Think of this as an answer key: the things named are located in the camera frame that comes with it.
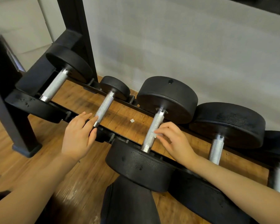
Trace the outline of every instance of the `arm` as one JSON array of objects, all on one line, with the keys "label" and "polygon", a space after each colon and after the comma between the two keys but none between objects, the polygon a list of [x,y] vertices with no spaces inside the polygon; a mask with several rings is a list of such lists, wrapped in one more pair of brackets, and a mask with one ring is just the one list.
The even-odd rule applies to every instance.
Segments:
[{"label": "arm", "polygon": [[163,137],[157,135],[177,162],[220,189],[257,222],[260,224],[280,223],[279,192],[198,156],[183,132],[171,122],[162,124],[155,133],[163,134],[171,140],[171,143],[168,143]]},{"label": "arm", "polygon": [[29,182],[16,188],[0,201],[0,223],[33,224],[65,175],[89,151],[96,138],[91,131],[97,117],[83,112],[67,126],[61,154],[39,171]]}]

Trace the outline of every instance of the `dumbbell handle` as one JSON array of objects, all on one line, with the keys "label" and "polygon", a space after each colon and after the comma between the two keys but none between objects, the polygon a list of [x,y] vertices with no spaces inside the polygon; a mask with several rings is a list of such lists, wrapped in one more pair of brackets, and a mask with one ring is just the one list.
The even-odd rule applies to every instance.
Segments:
[{"label": "dumbbell handle", "polygon": [[93,127],[97,127],[101,123],[104,115],[106,114],[106,112],[108,111],[110,105],[112,104],[112,101],[114,100],[114,97],[115,97],[115,92],[113,92],[113,91],[110,91],[107,94],[107,96],[105,97],[103,103],[98,108],[98,110],[97,110],[97,112],[95,114],[95,116],[98,116],[98,119],[94,123]]},{"label": "dumbbell handle", "polygon": [[154,133],[154,131],[160,127],[161,123],[164,120],[165,113],[166,113],[165,110],[158,109],[158,112],[155,114],[155,117],[153,118],[153,122],[151,123],[149,130],[143,141],[143,144],[141,146],[142,151],[149,153],[149,151],[151,150],[151,147],[153,146],[153,142],[156,139],[156,134]]},{"label": "dumbbell handle", "polygon": [[219,165],[222,150],[224,146],[224,136],[217,134],[213,139],[210,153],[208,154],[208,160]]},{"label": "dumbbell handle", "polygon": [[49,102],[52,100],[52,98],[55,96],[57,91],[60,89],[60,87],[64,84],[64,82],[67,79],[67,75],[70,73],[67,69],[62,69],[58,75],[55,77],[55,79],[51,82],[51,84],[47,87],[47,89],[44,91],[44,93],[39,98],[40,100],[44,102]]},{"label": "dumbbell handle", "polygon": [[268,187],[280,192],[280,163],[269,172]]}]

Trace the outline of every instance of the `finger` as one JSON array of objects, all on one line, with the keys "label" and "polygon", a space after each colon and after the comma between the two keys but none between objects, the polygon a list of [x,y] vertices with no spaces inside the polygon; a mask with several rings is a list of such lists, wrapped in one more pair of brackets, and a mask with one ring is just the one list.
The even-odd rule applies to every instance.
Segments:
[{"label": "finger", "polygon": [[88,119],[90,118],[90,116],[92,116],[92,113],[89,113],[89,114],[85,114],[85,115],[80,116],[80,117],[77,119],[76,126],[77,126],[79,129],[82,129],[83,126],[85,125],[85,121],[88,120]]},{"label": "finger", "polygon": [[154,131],[156,134],[163,134],[167,136],[172,142],[174,139],[178,136],[177,133],[175,133],[172,129],[169,128],[158,128],[157,130]]},{"label": "finger", "polygon": [[93,144],[93,142],[94,142],[94,140],[96,139],[96,132],[97,132],[97,128],[94,128],[92,131],[91,131],[91,133],[90,133],[90,135],[89,135],[89,138],[88,138],[88,147],[90,147],[92,144]]},{"label": "finger", "polygon": [[175,133],[180,133],[181,130],[172,122],[166,122],[160,125],[160,128],[167,127],[169,129],[172,129]]},{"label": "finger", "polygon": [[71,124],[71,125],[75,124],[75,123],[77,122],[77,120],[78,120],[81,116],[83,116],[83,115],[85,115],[85,114],[86,114],[86,112],[80,113],[80,114],[77,115],[75,118],[73,118],[73,119],[70,121],[69,124]]},{"label": "finger", "polygon": [[91,120],[89,120],[89,121],[85,124],[85,126],[83,127],[83,131],[84,131],[87,135],[89,135],[89,133],[90,133],[90,131],[92,130],[92,127],[93,127],[94,123],[97,121],[97,119],[98,119],[98,116],[95,116],[95,117],[91,118]]},{"label": "finger", "polygon": [[171,148],[171,145],[168,143],[168,141],[166,141],[162,136],[160,135],[157,135],[157,139],[160,140],[160,142],[162,143],[162,145],[164,146],[164,148],[167,150],[167,151],[171,151],[172,148]]}]

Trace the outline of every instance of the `forearm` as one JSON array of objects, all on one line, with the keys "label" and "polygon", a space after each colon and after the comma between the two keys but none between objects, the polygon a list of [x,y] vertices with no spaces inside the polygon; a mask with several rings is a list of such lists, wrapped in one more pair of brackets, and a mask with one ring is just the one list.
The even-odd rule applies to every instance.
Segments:
[{"label": "forearm", "polygon": [[260,224],[280,223],[280,193],[200,156],[186,167],[220,189]]},{"label": "forearm", "polygon": [[68,156],[56,157],[26,184],[0,201],[0,223],[35,223],[57,185],[75,166]]}]

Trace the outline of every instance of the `wooden floor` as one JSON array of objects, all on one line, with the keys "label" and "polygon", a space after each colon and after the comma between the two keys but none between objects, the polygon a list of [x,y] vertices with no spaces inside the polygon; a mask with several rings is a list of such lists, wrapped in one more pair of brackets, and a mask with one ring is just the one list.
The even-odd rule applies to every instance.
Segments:
[{"label": "wooden floor", "polygon": [[[92,94],[72,82],[66,81],[53,101],[75,112],[95,113],[104,97]],[[61,150],[67,123],[54,124],[29,116],[29,120],[42,149],[33,157],[25,158],[11,150],[12,141],[0,123],[0,191],[16,186],[45,167]],[[117,102],[113,102],[102,125],[127,138],[142,143],[152,118]],[[201,156],[207,157],[210,144],[187,134],[190,144]],[[100,211],[106,187],[118,176],[105,163],[110,145],[95,142],[89,154],[78,163],[54,194],[55,223],[100,223]],[[170,155],[156,141],[153,150]],[[232,153],[223,151],[220,165],[266,184],[268,170]],[[168,193],[153,193],[162,224],[208,223],[195,215]]]}]

